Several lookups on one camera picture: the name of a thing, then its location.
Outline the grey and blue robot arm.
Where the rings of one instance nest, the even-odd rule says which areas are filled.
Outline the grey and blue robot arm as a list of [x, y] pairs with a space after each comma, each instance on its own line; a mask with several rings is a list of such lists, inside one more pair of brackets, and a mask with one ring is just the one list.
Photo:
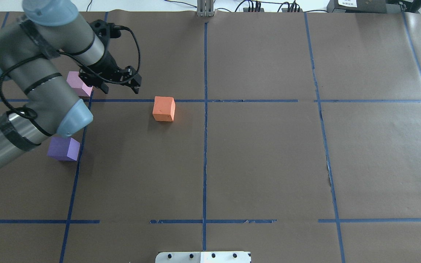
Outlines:
[[93, 116], [52, 60], [67, 56], [89, 87], [107, 94], [107, 84], [139, 92], [137, 67], [120, 68], [108, 50], [121, 31], [104, 20], [87, 22], [70, 0], [24, 0], [24, 15], [0, 30], [0, 168], [57, 134], [70, 137]]

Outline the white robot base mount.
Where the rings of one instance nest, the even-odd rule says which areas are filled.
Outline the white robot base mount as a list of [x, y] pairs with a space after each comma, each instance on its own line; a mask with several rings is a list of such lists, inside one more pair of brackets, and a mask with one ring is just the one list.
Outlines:
[[160, 252], [156, 263], [251, 263], [250, 252], [245, 251], [194, 251]]

